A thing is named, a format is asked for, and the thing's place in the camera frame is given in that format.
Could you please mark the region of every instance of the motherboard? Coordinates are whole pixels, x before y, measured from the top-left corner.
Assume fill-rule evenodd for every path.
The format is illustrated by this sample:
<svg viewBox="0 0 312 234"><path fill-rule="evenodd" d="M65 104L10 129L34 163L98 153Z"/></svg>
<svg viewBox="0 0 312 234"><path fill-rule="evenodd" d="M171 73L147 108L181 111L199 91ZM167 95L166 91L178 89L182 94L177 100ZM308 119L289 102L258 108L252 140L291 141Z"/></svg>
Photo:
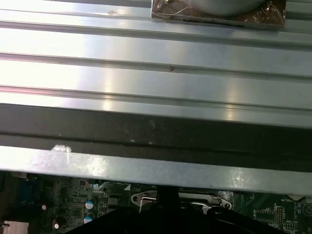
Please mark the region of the motherboard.
<svg viewBox="0 0 312 234"><path fill-rule="evenodd" d="M40 175L40 234L66 233L119 207L146 209L156 186ZM312 234L312 198L180 188L181 199L224 206L290 234Z"/></svg>

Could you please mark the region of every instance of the metal sheet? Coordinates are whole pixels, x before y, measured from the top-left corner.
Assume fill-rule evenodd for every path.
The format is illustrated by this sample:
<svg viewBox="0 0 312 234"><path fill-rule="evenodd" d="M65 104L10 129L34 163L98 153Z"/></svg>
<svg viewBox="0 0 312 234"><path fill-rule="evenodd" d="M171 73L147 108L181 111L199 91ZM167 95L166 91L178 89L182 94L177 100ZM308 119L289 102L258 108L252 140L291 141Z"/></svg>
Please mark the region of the metal sheet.
<svg viewBox="0 0 312 234"><path fill-rule="evenodd" d="M1 53L312 76L310 51L6 28L0 34Z"/></svg>
<svg viewBox="0 0 312 234"><path fill-rule="evenodd" d="M38 94L0 93L1 103L19 105L60 107L69 109L111 111L164 117L183 117L209 119L216 121L244 122L275 126L311 128L310 112L297 110L279 110L267 108L250 108L225 105L194 106L193 103L157 103L155 100L131 101L98 100L95 98L54 97Z"/></svg>
<svg viewBox="0 0 312 234"><path fill-rule="evenodd" d="M310 4L293 0L285 31L270 32L4 1L0 101L311 128Z"/></svg>
<svg viewBox="0 0 312 234"><path fill-rule="evenodd" d="M309 81L296 83L270 80L269 76L261 80L9 60L0 60L0 67L0 85L6 86L312 108Z"/></svg>
<svg viewBox="0 0 312 234"><path fill-rule="evenodd" d="M312 195L312 173L0 147L0 169L181 187Z"/></svg>

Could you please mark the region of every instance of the green circuit board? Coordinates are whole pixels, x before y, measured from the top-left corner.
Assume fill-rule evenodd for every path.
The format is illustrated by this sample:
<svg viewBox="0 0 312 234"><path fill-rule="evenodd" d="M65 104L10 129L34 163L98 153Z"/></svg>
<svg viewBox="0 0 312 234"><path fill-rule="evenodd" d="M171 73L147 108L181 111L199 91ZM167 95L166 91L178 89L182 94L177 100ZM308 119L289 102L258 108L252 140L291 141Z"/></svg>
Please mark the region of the green circuit board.
<svg viewBox="0 0 312 234"><path fill-rule="evenodd" d="M97 203L92 213L101 216L117 207L139 207L131 201L131 196L156 190L155 186L101 182L100 190L94 189L90 180L79 178L54 177L53 198L55 206L47 212L40 228L41 234L66 233L83 224L84 218L90 212L85 208L85 202L95 198ZM218 193L223 199L232 203L232 209L240 214L266 223L270 226L291 234L312 233L312 199L303 197L293 200L287 195L261 193L218 192L203 189L179 189L181 193L208 195ZM64 227L54 230L52 220L55 216L66 217Z"/></svg>

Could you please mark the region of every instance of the white dust speck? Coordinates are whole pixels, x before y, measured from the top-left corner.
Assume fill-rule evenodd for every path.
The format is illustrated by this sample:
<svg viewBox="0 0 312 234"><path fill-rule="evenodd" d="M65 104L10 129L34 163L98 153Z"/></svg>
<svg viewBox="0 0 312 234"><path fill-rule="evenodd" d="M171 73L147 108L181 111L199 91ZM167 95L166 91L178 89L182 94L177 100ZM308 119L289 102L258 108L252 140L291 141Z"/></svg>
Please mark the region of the white dust speck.
<svg viewBox="0 0 312 234"><path fill-rule="evenodd" d="M56 145L56 146L53 147L52 151L59 151L59 152L70 153L72 151L72 149L69 146Z"/></svg>

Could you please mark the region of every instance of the metal rail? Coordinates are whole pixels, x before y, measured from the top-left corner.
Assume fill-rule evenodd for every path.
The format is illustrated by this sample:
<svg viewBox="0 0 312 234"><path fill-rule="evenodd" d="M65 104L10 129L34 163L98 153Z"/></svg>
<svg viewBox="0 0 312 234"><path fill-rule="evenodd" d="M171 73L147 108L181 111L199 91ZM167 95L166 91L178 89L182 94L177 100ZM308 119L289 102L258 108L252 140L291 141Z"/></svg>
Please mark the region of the metal rail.
<svg viewBox="0 0 312 234"><path fill-rule="evenodd" d="M1 160L1 170L190 188L312 194L311 173L75 154L3 146L0 146L0 152L7 156Z"/></svg>

